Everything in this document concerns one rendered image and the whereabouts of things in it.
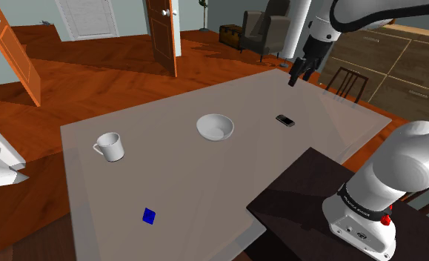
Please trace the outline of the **black phone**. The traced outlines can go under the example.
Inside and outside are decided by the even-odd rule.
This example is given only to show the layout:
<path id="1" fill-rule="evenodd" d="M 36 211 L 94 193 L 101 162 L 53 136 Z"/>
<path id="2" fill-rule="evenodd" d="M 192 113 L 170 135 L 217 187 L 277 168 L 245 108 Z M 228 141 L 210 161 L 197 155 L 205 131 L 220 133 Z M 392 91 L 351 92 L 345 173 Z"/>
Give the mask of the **black phone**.
<path id="1" fill-rule="evenodd" d="M 288 117 L 280 114 L 276 117 L 278 121 L 280 121 L 282 124 L 286 125 L 287 127 L 292 127 L 295 125 L 295 122 L 292 119 L 289 119 Z"/>

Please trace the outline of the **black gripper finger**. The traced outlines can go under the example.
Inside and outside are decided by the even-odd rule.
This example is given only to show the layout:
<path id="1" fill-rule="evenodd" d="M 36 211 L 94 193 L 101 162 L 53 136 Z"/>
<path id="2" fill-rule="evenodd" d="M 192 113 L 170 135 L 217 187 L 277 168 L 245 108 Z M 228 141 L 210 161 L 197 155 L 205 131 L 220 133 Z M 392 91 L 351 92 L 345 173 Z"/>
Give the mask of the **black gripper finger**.
<path id="1" fill-rule="evenodd" d="M 297 81 L 297 79 L 305 72 L 305 64 L 306 60 L 297 58 L 295 62 L 293 63 L 292 68 L 290 69 L 290 80 L 288 84 L 293 87 Z"/>
<path id="2" fill-rule="evenodd" d="M 315 64 L 308 65 L 306 71 L 302 77 L 304 81 L 308 81 L 311 75 L 315 72 L 317 66 Z"/>

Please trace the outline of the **dark wooden chair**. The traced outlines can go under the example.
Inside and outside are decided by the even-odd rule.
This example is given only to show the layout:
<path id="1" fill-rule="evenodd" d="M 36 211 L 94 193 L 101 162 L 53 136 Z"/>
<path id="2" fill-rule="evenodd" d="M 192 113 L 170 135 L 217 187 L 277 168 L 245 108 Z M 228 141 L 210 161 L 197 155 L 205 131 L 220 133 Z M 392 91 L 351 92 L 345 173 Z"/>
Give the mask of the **dark wooden chair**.
<path id="1" fill-rule="evenodd" d="M 334 74 L 334 76 L 332 77 L 332 79 L 330 80 L 330 82 L 328 83 L 328 85 L 326 86 L 325 90 L 329 90 L 330 86 L 333 84 L 334 80 L 338 77 L 338 75 L 341 72 L 346 72 L 346 74 L 345 74 L 345 77 L 344 77 L 342 83 L 340 84 L 338 90 L 336 91 L 336 95 L 339 95 L 339 96 L 341 96 L 343 98 L 347 97 L 347 95 L 352 90 L 355 82 L 358 79 L 362 79 L 363 80 L 363 84 L 362 84 L 362 86 L 361 86 L 361 88 L 360 88 L 360 90 L 359 90 L 359 92 L 358 92 L 358 94 L 356 96 L 356 99 L 354 100 L 354 103 L 357 104 L 359 102 L 359 100 L 360 100 L 360 98 L 361 98 L 364 90 L 365 90 L 365 87 L 366 87 L 366 85 L 368 83 L 369 78 L 366 77 L 366 76 L 363 76 L 362 74 L 360 74 L 360 73 L 358 73 L 358 72 L 356 72 L 354 70 L 350 70 L 350 69 L 347 69 L 345 67 L 340 67 L 336 71 L 336 73 Z"/>

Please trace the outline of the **white bowl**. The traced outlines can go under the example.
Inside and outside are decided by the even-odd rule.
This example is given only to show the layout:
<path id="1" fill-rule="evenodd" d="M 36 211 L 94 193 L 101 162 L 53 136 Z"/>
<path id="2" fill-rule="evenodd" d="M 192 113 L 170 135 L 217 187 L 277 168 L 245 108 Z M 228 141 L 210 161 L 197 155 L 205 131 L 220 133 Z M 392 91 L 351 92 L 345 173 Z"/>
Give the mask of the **white bowl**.
<path id="1" fill-rule="evenodd" d="M 235 125 L 232 120 L 221 114 L 207 114 L 196 122 L 197 131 L 201 136 L 210 141 L 222 141 L 231 136 Z"/>

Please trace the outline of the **white mug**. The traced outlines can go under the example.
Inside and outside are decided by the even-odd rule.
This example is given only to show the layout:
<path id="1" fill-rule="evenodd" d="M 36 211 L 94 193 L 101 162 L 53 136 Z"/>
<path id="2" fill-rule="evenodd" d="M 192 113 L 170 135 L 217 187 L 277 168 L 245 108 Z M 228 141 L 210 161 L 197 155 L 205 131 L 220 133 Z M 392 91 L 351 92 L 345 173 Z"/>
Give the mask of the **white mug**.
<path id="1" fill-rule="evenodd" d="M 93 145 L 93 150 L 101 154 L 108 162 L 119 161 L 124 156 L 124 148 L 118 133 L 102 134 Z"/>

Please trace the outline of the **dark wooden trunk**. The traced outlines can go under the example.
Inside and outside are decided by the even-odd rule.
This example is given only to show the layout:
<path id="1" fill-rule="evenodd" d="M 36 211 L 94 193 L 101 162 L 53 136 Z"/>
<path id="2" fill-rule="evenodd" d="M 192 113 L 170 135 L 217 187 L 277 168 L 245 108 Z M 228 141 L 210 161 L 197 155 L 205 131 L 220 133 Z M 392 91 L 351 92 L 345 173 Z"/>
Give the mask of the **dark wooden trunk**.
<path id="1" fill-rule="evenodd" d="M 226 24 L 219 27 L 219 41 L 234 49 L 241 50 L 240 38 L 242 27 L 235 24 Z"/>

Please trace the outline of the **orange wooden door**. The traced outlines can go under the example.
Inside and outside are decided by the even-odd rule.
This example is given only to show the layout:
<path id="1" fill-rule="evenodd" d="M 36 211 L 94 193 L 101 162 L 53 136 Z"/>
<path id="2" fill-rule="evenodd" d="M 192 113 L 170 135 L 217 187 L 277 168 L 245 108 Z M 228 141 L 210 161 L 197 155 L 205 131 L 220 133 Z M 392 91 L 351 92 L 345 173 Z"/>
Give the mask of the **orange wooden door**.
<path id="1" fill-rule="evenodd" d="M 154 59 L 177 77 L 171 0 L 146 0 L 146 6 Z"/>
<path id="2" fill-rule="evenodd" d="M 0 9 L 0 51 L 35 106 L 41 105 L 41 78 Z"/>

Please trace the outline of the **dark robot stand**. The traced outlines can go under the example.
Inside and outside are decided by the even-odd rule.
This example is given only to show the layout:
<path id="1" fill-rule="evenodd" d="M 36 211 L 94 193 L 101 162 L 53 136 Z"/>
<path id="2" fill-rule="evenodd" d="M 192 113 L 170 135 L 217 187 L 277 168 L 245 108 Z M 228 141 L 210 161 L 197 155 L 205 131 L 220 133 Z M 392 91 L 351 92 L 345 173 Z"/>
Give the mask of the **dark robot stand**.
<path id="1" fill-rule="evenodd" d="M 266 232 L 245 252 L 252 261 L 375 261 L 334 235 L 322 212 L 352 171 L 308 148 L 247 209 Z M 429 217 L 393 204 L 396 250 L 390 261 L 429 261 Z"/>

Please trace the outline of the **white panel door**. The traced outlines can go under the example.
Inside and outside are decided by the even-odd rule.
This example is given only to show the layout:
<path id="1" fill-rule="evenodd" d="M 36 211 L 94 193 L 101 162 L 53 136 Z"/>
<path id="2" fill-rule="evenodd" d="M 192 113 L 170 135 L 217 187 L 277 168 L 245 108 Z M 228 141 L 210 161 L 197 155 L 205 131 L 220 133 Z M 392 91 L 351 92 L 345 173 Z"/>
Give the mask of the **white panel door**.
<path id="1" fill-rule="evenodd" d="M 119 37 L 110 0 L 55 0 L 72 41 Z"/>

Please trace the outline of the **wooden chest of drawers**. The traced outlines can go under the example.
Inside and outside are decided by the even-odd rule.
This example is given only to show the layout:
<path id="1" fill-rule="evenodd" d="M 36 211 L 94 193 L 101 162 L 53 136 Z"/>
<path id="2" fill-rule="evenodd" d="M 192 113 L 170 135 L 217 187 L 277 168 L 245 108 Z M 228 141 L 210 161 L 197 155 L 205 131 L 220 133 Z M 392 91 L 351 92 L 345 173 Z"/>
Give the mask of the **wooden chest of drawers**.
<path id="1" fill-rule="evenodd" d="M 343 33 L 327 58 L 319 84 L 337 89 L 346 71 L 350 95 L 409 121 L 429 121 L 429 30 L 397 24 Z"/>

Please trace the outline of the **thin potted plant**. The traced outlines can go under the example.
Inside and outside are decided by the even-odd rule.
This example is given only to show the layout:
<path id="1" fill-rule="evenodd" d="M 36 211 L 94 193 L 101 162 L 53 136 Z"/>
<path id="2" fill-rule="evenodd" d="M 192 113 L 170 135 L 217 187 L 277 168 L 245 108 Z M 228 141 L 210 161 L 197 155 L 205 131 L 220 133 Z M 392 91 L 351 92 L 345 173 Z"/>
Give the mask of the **thin potted plant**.
<path id="1" fill-rule="evenodd" d="M 203 7 L 203 27 L 199 30 L 202 32 L 207 32 L 209 29 L 207 28 L 207 0 L 198 0 L 199 4 Z"/>

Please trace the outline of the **blue flat square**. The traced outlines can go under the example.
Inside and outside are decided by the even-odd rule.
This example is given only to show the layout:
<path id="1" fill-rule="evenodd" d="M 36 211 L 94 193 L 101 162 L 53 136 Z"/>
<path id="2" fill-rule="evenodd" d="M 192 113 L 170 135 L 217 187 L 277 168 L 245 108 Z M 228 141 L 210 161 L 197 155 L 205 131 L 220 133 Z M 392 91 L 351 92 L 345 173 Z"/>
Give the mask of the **blue flat square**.
<path id="1" fill-rule="evenodd" d="M 145 208 L 142 220 L 150 225 L 154 223 L 156 217 L 156 212 L 150 210 L 149 208 Z"/>

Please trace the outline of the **white floor lamp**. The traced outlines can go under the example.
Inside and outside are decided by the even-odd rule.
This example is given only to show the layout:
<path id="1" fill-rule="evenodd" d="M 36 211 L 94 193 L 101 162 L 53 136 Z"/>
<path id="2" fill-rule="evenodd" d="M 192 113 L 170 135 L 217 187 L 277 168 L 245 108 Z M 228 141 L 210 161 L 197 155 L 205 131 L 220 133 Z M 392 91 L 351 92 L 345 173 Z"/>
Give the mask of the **white floor lamp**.
<path id="1" fill-rule="evenodd" d="M 312 0 L 291 0 L 289 15 L 290 26 L 285 38 L 284 48 L 281 52 L 284 61 L 279 65 L 280 67 L 288 67 L 287 60 L 294 57 L 311 1 Z"/>

